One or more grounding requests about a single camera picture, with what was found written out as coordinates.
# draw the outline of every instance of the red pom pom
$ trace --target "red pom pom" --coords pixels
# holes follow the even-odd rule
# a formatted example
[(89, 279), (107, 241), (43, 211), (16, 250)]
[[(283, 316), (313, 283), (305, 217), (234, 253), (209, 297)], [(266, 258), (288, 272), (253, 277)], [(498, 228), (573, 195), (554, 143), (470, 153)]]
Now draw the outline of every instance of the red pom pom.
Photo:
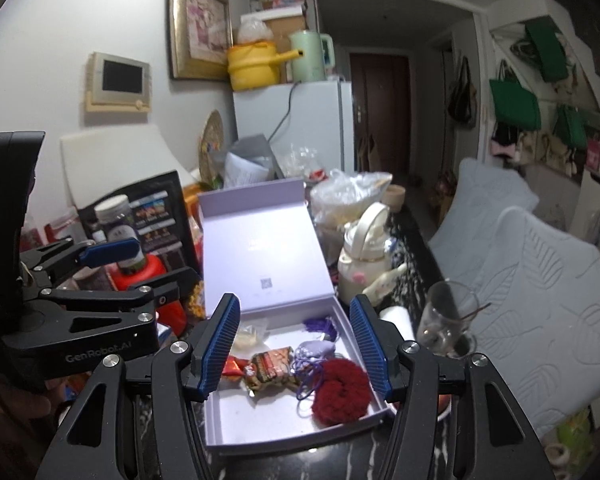
[(323, 383), (312, 405), (315, 418), (325, 426), (334, 426), (365, 416), (371, 402), (365, 371), (348, 359), (330, 359), (322, 368)]

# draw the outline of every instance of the glass cup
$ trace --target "glass cup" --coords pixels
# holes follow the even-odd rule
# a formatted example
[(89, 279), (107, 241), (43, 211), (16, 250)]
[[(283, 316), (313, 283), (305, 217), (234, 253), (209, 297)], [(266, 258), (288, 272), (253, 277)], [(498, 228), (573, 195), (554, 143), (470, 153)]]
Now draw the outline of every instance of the glass cup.
[(462, 283), (445, 280), (434, 283), (427, 293), (416, 340), (434, 354), (453, 352), (460, 338), (475, 349), (475, 338), (468, 331), (480, 307), (478, 297)]

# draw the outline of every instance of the black marble countertop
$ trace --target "black marble countertop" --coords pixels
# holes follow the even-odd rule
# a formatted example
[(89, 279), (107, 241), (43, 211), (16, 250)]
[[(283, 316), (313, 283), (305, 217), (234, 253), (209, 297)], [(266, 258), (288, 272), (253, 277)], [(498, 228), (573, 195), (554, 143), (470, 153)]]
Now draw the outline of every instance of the black marble countertop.
[[(404, 208), (392, 215), (390, 229), (398, 239), (394, 259), (396, 264), (408, 263), (408, 272), (401, 277), (394, 292), (384, 299), (386, 306), (403, 305), (415, 325), (420, 320), (428, 288), (442, 279), (438, 265), (420, 236), (420, 231), (410, 211)], [(195, 405), (196, 418), (200, 421), (200, 433), (204, 435), (202, 406)], [(218, 480), (374, 480), (378, 477), (382, 460), (392, 430), (393, 417), (386, 416), (372, 430), (359, 433), (327, 446), (275, 455), (219, 456), (207, 453), (206, 458)], [(448, 419), (437, 424), (431, 476), (442, 479), (446, 465), (446, 441)], [(143, 459), (148, 479), (160, 478), (152, 442), (153, 425), (146, 425), (143, 441)]]

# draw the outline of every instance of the white ceramic teapot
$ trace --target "white ceramic teapot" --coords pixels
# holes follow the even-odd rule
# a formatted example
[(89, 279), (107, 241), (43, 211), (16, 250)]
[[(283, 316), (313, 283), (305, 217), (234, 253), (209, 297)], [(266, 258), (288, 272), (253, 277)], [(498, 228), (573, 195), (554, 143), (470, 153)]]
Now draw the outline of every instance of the white ceramic teapot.
[(396, 278), (406, 272), (405, 265), (391, 270), (391, 237), (384, 230), (388, 216), (389, 208), (375, 202), (360, 220), (345, 226), (338, 259), (338, 296), (344, 303), (349, 304), (366, 289), (371, 304), (378, 304), (394, 289)]

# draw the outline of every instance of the refrigerator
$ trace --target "refrigerator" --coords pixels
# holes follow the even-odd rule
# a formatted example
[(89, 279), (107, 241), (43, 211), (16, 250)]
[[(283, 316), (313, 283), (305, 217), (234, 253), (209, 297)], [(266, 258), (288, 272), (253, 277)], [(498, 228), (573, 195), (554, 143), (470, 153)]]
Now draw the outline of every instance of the refrigerator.
[(354, 167), (351, 83), (319, 81), (273, 85), (234, 92), (238, 138), (264, 134), (267, 139), (284, 119), (270, 145), (280, 160), (295, 148), (313, 148), (327, 171), (352, 173)]

